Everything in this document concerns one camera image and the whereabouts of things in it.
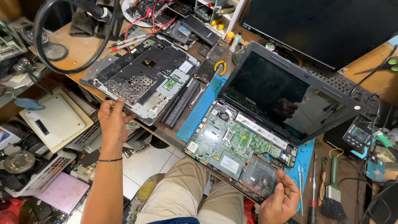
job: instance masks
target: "yellow bottle cap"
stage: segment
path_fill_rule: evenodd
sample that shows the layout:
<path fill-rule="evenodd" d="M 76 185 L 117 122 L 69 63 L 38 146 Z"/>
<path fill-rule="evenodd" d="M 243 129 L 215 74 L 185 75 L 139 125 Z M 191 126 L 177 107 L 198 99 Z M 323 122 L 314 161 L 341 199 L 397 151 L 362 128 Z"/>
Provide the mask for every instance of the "yellow bottle cap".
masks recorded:
<path fill-rule="evenodd" d="M 228 33 L 226 33 L 226 37 L 229 38 L 229 39 L 234 38 L 234 36 L 235 36 L 235 34 L 232 31 L 229 31 Z"/>

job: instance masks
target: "blue keychain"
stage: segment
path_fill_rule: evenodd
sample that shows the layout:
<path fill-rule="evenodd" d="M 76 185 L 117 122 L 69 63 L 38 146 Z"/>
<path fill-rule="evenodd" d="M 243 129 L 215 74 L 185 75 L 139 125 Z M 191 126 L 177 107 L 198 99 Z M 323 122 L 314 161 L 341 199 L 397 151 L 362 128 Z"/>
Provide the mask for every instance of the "blue keychain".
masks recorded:
<path fill-rule="evenodd" d="M 39 102 L 37 102 L 37 100 L 33 100 L 30 98 L 18 98 L 16 96 L 14 96 L 14 93 L 12 92 L 5 92 L 6 93 L 11 93 L 12 94 L 12 98 L 14 98 L 14 104 L 19 106 L 19 107 L 23 107 L 26 110 L 44 110 L 46 107 L 44 105 L 40 105 Z"/>

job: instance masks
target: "open laptop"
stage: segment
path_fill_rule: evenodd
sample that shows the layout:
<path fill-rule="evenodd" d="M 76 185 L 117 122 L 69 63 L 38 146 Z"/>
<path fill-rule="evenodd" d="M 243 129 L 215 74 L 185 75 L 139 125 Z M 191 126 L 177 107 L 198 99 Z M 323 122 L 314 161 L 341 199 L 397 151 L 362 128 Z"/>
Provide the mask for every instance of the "open laptop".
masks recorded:
<path fill-rule="evenodd" d="M 360 114 L 364 106 L 251 42 L 184 153 L 263 202 L 297 146 Z"/>
<path fill-rule="evenodd" d="M 140 43 L 104 70 L 92 85 L 152 125 L 187 84 L 200 62 L 157 35 Z"/>

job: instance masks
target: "blue silicone repair mat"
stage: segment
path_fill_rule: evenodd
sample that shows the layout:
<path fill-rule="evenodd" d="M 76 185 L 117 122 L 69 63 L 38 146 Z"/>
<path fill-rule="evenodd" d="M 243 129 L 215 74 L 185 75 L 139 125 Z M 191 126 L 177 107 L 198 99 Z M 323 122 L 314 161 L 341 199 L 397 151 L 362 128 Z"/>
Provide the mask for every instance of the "blue silicone repair mat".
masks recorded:
<path fill-rule="evenodd" d="M 177 137 L 179 139 L 188 143 L 193 136 L 193 133 L 195 133 L 196 129 L 199 127 L 200 122 L 202 122 L 205 117 L 206 112 L 217 98 L 217 95 L 222 89 L 222 85 L 225 83 L 226 79 L 227 78 L 224 76 L 214 77 L 213 81 L 211 81 L 210 85 L 207 87 L 206 91 L 203 93 L 202 97 L 199 99 L 198 103 L 177 132 Z"/>
<path fill-rule="evenodd" d="M 307 174 L 308 174 L 308 169 L 310 167 L 310 163 L 311 163 L 311 158 L 312 158 L 312 152 L 314 151 L 314 144 L 315 144 L 315 138 L 313 138 L 312 140 L 300 145 L 298 147 L 298 153 L 297 153 L 297 158 L 296 158 L 296 162 L 295 162 L 295 166 L 293 168 L 287 168 L 286 169 L 286 174 L 289 175 L 296 183 L 297 187 L 300 189 L 300 182 L 299 182 L 299 167 L 301 169 L 301 167 L 303 168 L 303 176 L 304 176 L 304 180 L 303 180 L 303 191 L 305 189 L 305 182 L 307 180 Z M 299 202 L 298 204 L 298 208 L 297 211 L 300 210 L 301 208 L 301 202 Z"/>

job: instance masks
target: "brush bristles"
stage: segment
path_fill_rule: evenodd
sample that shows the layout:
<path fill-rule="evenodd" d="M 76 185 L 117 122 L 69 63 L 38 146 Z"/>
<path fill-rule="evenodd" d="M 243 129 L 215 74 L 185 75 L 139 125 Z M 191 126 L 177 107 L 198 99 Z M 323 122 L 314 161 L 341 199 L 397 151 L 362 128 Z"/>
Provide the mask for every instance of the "brush bristles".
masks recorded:
<path fill-rule="evenodd" d="M 321 214 L 327 218 L 343 221 L 347 218 L 341 203 L 326 197 L 321 205 Z"/>

